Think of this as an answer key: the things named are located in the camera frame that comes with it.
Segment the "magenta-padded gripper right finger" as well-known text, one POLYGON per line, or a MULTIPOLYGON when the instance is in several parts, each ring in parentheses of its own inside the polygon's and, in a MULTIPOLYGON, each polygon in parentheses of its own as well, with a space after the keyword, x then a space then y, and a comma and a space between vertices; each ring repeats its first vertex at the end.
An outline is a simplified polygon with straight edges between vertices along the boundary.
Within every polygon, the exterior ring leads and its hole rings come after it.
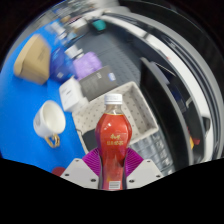
POLYGON ((143 159, 131 148, 125 158, 124 174, 127 189, 140 188, 163 177, 151 159, 143 159))

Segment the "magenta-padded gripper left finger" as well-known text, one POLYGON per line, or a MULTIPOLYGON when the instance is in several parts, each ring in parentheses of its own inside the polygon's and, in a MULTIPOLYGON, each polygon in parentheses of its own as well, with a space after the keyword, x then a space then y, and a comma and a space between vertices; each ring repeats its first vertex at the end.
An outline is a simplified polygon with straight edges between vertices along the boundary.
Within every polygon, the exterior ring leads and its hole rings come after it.
POLYGON ((95 148, 82 159, 75 158, 61 174, 61 177, 84 188, 98 189, 101 171, 99 151, 95 148))

